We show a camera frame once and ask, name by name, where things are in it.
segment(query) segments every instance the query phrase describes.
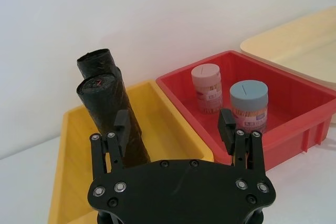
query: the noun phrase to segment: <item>red tray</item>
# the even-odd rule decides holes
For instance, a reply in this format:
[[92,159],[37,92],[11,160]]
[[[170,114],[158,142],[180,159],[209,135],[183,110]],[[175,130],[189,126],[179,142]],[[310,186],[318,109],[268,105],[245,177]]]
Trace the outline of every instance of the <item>red tray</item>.
[[222,52],[159,77],[156,82],[213,151],[215,161],[230,164],[217,129],[218,113],[197,107],[191,70],[204,63],[219,65],[223,104],[230,108],[229,88],[242,80],[268,86],[268,121],[263,135],[265,167],[271,169],[325,139],[336,112],[336,92],[235,51]]

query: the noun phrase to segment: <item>cream plastic bin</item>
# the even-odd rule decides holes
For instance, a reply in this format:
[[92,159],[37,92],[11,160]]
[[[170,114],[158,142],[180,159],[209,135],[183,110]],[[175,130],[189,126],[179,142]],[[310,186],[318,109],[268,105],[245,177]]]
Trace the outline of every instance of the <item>cream plastic bin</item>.
[[336,90],[336,6],[245,40],[241,50]]

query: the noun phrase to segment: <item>bolt head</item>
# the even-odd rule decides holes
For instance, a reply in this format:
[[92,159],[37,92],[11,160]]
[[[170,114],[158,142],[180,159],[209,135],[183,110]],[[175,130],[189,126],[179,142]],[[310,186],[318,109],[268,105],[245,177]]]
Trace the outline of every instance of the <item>bolt head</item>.
[[257,203],[257,198],[254,195],[247,195],[246,200],[253,205]]
[[118,205],[118,199],[117,198],[110,198],[107,202],[107,205],[109,207],[116,207]]
[[125,182],[118,182],[118,183],[116,183],[116,185],[114,186],[114,190],[117,193],[122,193],[123,191],[126,190],[126,183]]
[[91,137],[91,139],[92,139],[92,140],[98,140],[98,139],[99,139],[99,135],[93,135],[93,136]]
[[268,193],[269,192],[268,186],[265,185],[264,183],[258,183],[257,187],[263,193]]
[[94,195],[95,197],[100,197],[100,196],[102,196],[104,193],[105,193],[105,188],[102,187],[102,186],[99,186],[99,187],[95,188],[94,191],[93,191],[93,195]]
[[236,181],[236,186],[241,189],[241,190],[246,190],[247,189],[247,184],[245,181],[239,179]]
[[244,135],[244,131],[241,131],[241,130],[236,131],[236,133],[237,133],[239,136],[243,136],[243,135]]
[[163,168],[167,168],[167,167],[169,166],[169,162],[166,161],[166,160],[163,160],[163,161],[160,162],[160,165],[161,165],[161,167],[163,167]]
[[107,134],[107,137],[113,138],[116,134],[113,132],[110,132],[109,134]]
[[260,134],[259,134],[259,132],[256,132],[256,131],[255,131],[255,132],[253,132],[253,133],[252,133],[252,135],[253,135],[253,136],[255,136],[255,137],[260,137]]
[[190,165],[193,166],[193,167],[197,167],[198,166],[198,161],[197,160],[191,160]]

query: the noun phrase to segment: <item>yellow tray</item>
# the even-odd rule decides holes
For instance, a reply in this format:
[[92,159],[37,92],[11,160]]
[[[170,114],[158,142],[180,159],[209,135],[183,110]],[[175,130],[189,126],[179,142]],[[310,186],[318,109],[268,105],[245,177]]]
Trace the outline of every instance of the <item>yellow tray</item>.
[[[129,87],[127,93],[152,161],[214,160],[211,150],[154,81]],[[97,128],[84,106],[64,115],[49,224],[92,224],[90,220],[97,217],[87,202],[92,182],[89,136],[94,132]]]

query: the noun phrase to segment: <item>jar label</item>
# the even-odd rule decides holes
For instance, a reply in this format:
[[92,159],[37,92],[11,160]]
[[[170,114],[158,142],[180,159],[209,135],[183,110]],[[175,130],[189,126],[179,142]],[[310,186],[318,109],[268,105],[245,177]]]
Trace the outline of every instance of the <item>jar label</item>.
[[197,101],[200,109],[205,113],[214,113],[223,106],[222,85],[210,87],[196,87]]
[[238,128],[246,132],[260,131],[264,132],[267,122],[267,107],[259,111],[242,111],[236,108],[232,109]]

